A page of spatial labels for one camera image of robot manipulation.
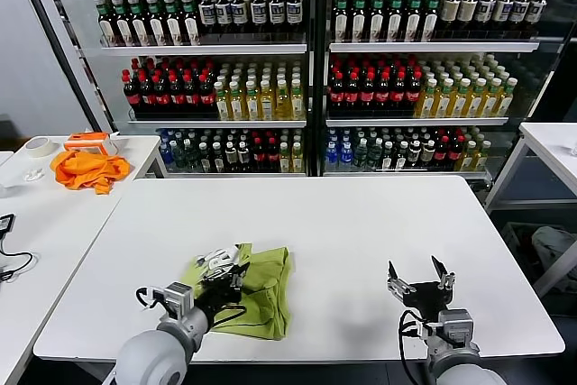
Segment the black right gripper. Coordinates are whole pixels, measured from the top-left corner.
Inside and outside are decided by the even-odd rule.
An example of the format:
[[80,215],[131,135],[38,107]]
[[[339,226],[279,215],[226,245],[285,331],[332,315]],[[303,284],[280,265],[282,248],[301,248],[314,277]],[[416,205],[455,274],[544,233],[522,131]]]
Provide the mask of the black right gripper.
[[387,274],[387,287],[393,296],[402,299],[405,307],[416,309],[427,322],[436,322],[440,312],[452,302],[455,274],[449,272],[434,255],[431,256],[439,282],[428,281],[408,284],[401,279],[391,261]]

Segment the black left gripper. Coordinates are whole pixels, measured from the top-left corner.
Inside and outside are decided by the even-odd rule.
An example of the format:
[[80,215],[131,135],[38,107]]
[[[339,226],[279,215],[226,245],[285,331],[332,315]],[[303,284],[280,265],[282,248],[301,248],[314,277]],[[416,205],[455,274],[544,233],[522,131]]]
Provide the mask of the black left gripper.
[[204,272],[200,279],[203,290],[200,295],[195,295],[194,303],[208,321],[214,321],[222,311],[234,312],[223,318],[223,321],[230,321],[243,314],[243,279],[249,267],[247,261],[242,265],[218,267]]

